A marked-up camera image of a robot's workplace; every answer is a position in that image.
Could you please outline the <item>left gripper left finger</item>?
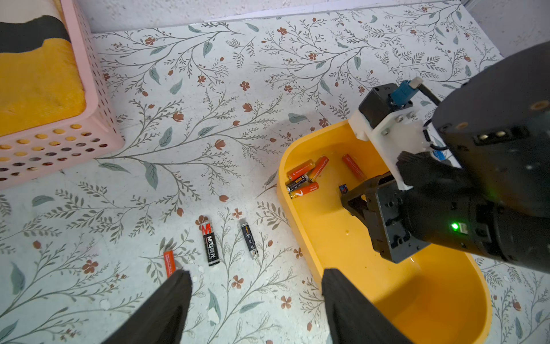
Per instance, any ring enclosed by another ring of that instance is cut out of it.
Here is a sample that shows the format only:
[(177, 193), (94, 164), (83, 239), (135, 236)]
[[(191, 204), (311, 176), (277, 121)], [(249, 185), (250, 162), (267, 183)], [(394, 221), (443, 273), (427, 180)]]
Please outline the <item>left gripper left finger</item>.
[(190, 272), (176, 270), (105, 343), (180, 343), (192, 298)]

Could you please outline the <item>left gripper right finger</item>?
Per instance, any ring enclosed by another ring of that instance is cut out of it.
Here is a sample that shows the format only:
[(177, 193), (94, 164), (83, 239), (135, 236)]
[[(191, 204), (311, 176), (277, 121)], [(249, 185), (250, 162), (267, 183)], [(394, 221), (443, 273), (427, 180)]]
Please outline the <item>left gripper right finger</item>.
[(326, 269), (322, 295), (333, 343), (410, 343), (338, 269)]

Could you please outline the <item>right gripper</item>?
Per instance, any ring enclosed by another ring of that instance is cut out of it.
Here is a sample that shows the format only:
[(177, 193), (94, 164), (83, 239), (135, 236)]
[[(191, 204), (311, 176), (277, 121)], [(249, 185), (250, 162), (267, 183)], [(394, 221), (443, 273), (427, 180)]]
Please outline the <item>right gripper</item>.
[(342, 206), (367, 228), (375, 252), (398, 264), (429, 246), (413, 236), (403, 210), (404, 191), (391, 172), (362, 182), (341, 196)]

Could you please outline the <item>small red battery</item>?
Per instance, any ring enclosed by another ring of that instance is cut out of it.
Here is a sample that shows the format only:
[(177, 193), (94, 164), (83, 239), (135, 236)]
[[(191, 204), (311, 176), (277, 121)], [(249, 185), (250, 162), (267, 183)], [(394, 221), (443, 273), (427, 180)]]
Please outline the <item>small red battery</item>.
[(176, 271), (176, 261), (173, 256), (173, 251), (169, 250), (163, 253), (163, 259), (166, 267), (166, 275), (169, 278)]

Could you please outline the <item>black red M&G battery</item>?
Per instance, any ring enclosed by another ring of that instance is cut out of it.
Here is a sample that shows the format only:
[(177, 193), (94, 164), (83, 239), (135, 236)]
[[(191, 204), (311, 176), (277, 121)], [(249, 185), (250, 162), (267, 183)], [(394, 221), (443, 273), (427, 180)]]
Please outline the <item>black red M&G battery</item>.
[(200, 225), (203, 235), (203, 242), (206, 249), (207, 262), (209, 266), (217, 265), (220, 262), (219, 251), (216, 243), (216, 236), (213, 232), (210, 222), (204, 222)]

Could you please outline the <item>black silver battery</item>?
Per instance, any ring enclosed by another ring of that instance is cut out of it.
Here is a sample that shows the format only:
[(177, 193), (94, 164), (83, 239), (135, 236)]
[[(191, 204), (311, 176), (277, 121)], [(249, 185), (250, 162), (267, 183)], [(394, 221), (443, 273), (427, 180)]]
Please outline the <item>black silver battery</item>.
[(241, 229), (241, 233), (243, 235), (244, 241), (246, 242), (246, 246), (248, 248), (250, 255), (252, 256), (253, 259), (256, 259), (259, 256), (259, 253), (256, 246), (256, 241), (252, 234), (252, 230), (248, 222), (246, 221), (246, 219), (240, 219), (239, 227)]

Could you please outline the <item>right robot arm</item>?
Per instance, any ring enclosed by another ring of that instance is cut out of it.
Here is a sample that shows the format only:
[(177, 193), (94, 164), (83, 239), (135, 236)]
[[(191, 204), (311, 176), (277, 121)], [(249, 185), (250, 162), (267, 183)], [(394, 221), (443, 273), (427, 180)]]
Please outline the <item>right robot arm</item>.
[(388, 167), (341, 196), (382, 258), (434, 244), (549, 271), (548, 43), (444, 100), (420, 78), (377, 86), (349, 125)]

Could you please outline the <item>orange battery at side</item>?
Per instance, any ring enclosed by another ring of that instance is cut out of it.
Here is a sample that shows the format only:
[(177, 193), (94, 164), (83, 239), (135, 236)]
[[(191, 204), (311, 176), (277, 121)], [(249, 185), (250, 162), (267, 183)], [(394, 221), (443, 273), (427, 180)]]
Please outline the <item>orange battery at side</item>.
[(359, 167), (359, 165), (355, 162), (355, 160), (349, 154), (344, 155), (342, 157), (342, 161), (348, 167), (348, 169), (352, 172), (352, 174), (357, 180), (364, 181), (366, 179), (366, 176), (361, 170), (361, 168)]

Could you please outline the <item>orange white battery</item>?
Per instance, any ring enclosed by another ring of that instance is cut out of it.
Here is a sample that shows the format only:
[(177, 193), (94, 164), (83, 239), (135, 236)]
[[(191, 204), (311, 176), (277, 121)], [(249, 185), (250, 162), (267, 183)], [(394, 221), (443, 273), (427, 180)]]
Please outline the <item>orange white battery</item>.
[(317, 182), (313, 182), (307, 186), (303, 186), (301, 188), (298, 188), (297, 190), (291, 191), (289, 193), (289, 196), (291, 199), (296, 199), (296, 198), (305, 196), (307, 194), (310, 194), (318, 189), (319, 189), (319, 184)]

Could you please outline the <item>orange red battery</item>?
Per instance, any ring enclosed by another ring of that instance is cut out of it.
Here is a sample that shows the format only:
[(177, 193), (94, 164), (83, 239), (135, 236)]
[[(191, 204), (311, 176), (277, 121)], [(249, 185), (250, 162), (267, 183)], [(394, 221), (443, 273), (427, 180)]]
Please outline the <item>orange red battery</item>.
[(325, 169), (325, 167), (328, 165), (329, 159), (326, 156), (322, 156), (318, 159), (318, 161), (315, 163), (315, 167), (308, 173), (308, 180), (310, 183), (315, 182)]

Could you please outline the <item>black orange battery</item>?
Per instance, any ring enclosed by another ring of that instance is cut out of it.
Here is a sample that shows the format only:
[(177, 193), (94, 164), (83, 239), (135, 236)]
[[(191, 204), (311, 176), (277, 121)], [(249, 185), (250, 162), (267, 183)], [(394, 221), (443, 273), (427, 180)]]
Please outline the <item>black orange battery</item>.
[(298, 188), (300, 188), (302, 185), (304, 185), (306, 182), (309, 181), (309, 178), (308, 176), (305, 174), (305, 175), (302, 175), (300, 177), (298, 177), (297, 179), (289, 182), (287, 185), (286, 185), (286, 190), (290, 193), (292, 191), (295, 191), (297, 190)]

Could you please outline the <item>pink plastic basket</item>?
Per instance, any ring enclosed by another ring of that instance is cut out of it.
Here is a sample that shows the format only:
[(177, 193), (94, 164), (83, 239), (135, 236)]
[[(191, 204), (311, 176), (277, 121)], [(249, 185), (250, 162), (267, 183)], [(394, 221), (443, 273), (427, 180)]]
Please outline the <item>pink plastic basket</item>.
[(1, 135), (1, 188), (37, 179), (123, 147), (88, 21), (76, 1), (59, 1), (86, 109), (79, 116)]

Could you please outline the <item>yellow printed cloth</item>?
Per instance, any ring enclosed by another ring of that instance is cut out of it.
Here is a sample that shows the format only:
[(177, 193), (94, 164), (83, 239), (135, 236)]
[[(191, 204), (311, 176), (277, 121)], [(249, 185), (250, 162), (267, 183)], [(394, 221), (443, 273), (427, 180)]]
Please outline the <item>yellow printed cloth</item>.
[(85, 90), (59, 1), (1, 2), (1, 135), (79, 116)]

